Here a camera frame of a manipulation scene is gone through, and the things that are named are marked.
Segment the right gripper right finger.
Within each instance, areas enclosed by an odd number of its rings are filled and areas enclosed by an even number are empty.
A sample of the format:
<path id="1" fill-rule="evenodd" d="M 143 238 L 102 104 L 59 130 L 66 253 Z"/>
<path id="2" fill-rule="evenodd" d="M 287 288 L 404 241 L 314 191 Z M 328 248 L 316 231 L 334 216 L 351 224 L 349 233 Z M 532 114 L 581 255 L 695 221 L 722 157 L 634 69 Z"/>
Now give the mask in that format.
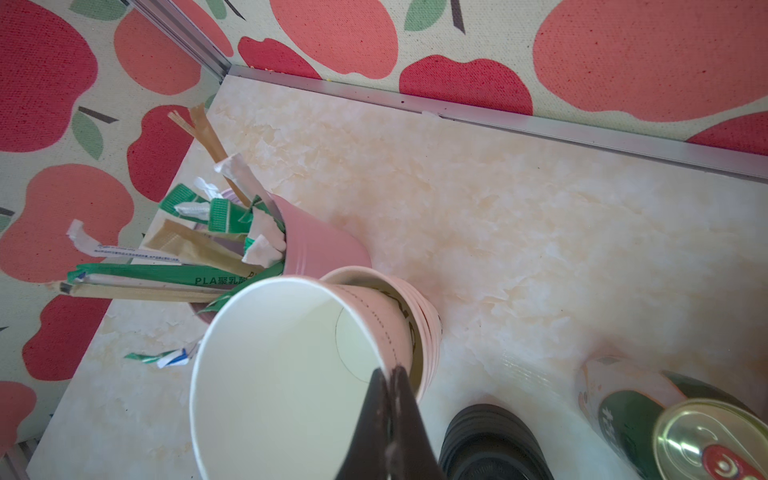
<path id="1" fill-rule="evenodd" d="M 402 366 L 391 373 L 389 402 L 389 478 L 445 479 L 429 443 L 408 373 Z"/>

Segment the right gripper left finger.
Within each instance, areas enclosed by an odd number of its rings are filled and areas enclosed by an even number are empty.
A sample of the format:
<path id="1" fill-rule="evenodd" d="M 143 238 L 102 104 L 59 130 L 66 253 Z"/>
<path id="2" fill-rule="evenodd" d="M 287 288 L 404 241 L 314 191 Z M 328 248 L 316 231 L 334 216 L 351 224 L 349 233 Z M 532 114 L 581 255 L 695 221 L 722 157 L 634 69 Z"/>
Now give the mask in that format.
<path id="1" fill-rule="evenodd" d="M 355 431 L 336 480 L 388 479 L 391 402 L 387 378 L 380 369 L 371 376 Z"/>

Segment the white paper coffee cup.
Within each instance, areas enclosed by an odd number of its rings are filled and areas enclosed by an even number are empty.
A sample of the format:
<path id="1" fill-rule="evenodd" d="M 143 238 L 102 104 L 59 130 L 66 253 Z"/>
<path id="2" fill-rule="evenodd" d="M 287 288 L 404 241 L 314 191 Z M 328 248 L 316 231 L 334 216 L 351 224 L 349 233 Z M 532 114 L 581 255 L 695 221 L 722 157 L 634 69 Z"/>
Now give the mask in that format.
<path id="1" fill-rule="evenodd" d="M 410 367 L 406 302 L 300 276 L 258 282 L 216 315 L 194 366 L 190 419 L 206 479 L 332 479 L 375 370 Z"/>

